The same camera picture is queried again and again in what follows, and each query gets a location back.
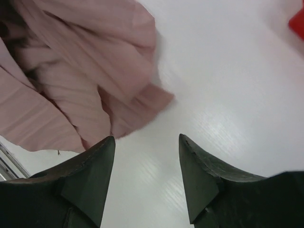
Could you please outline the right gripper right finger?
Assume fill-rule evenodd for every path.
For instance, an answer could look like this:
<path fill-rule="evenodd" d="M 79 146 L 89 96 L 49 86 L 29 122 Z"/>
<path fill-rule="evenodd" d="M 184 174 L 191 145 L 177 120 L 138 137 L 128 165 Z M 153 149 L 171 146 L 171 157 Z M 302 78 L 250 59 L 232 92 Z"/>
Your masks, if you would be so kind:
<path fill-rule="evenodd" d="M 196 228 L 301 228 L 304 173 L 262 177 L 240 170 L 179 135 L 190 223 Z"/>

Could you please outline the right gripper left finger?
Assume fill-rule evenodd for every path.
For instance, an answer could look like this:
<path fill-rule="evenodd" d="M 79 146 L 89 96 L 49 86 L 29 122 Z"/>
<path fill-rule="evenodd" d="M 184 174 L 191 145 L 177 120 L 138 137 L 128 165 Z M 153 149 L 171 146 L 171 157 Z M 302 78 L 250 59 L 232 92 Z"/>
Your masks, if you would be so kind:
<path fill-rule="evenodd" d="M 115 140 L 29 178 L 0 184 L 3 228 L 98 228 L 111 178 Z"/>

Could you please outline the pink pleated skirt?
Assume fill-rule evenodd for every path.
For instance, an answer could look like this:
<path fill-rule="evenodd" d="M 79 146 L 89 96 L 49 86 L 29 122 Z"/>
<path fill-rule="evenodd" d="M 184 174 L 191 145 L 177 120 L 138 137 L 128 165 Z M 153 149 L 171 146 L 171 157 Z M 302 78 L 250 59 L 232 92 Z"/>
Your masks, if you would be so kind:
<path fill-rule="evenodd" d="M 34 152 L 84 152 L 173 100 L 153 83 L 154 17 L 136 0 L 3 0 L 0 134 Z"/>

